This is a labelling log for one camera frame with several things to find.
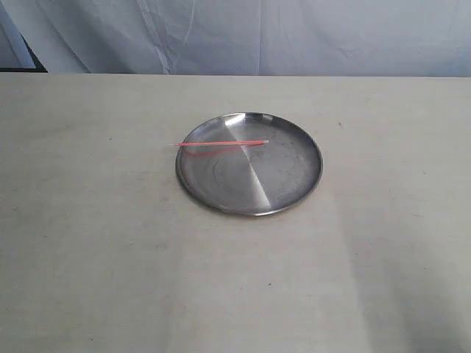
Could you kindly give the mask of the thin red plastic straw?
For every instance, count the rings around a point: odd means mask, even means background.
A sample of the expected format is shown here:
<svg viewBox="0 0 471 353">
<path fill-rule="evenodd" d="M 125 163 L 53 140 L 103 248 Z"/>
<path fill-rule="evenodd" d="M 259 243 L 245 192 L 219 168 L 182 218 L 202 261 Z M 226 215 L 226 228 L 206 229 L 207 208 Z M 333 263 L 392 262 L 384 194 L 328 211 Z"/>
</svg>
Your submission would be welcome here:
<svg viewBox="0 0 471 353">
<path fill-rule="evenodd" d="M 269 140 L 234 140 L 234 141 L 204 141 L 204 142 L 180 142 L 163 145 L 163 148 L 173 147 L 207 147 L 207 146 L 251 146 L 265 145 Z"/>
</svg>

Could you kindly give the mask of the round stainless steel plate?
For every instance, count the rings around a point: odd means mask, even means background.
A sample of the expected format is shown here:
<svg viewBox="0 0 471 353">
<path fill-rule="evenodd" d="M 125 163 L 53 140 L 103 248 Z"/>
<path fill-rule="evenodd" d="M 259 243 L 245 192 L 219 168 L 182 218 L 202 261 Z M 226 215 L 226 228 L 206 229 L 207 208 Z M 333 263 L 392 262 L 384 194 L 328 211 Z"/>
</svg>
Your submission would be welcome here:
<svg viewBox="0 0 471 353">
<path fill-rule="evenodd" d="M 314 139 L 276 115 L 220 115 L 183 142 L 234 140 L 269 143 L 178 149 L 175 171 L 183 190 L 208 208 L 243 216 L 275 214 L 301 202 L 321 179 L 323 158 Z"/>
</svg>

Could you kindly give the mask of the white backdrop cloth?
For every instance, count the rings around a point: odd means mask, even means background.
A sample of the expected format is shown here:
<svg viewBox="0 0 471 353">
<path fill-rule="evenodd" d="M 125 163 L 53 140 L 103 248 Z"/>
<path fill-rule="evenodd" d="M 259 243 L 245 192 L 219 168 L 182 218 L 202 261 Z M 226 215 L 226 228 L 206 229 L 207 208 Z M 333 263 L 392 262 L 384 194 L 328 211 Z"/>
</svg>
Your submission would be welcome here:
<svg viewBox="0 0 471 353">
<path fill-rule="evenodd" d="M 468 1 L 3 1 L 47 71 L 469 76 Z"/>
</svg>

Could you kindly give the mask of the dark panel behind cloth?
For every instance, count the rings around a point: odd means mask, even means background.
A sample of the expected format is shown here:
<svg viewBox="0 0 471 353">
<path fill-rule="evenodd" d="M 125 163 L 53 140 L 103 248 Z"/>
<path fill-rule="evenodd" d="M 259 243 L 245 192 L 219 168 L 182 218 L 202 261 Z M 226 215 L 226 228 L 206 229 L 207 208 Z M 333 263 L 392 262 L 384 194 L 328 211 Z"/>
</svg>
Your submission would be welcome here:
<svg viewBox="0 0 471 353">
<path fill-rule="evenodd" d="M 39 72 L 47 70 L 31 50 L 18 27 L 1 4 L 1 72 Z"/>
</svg>

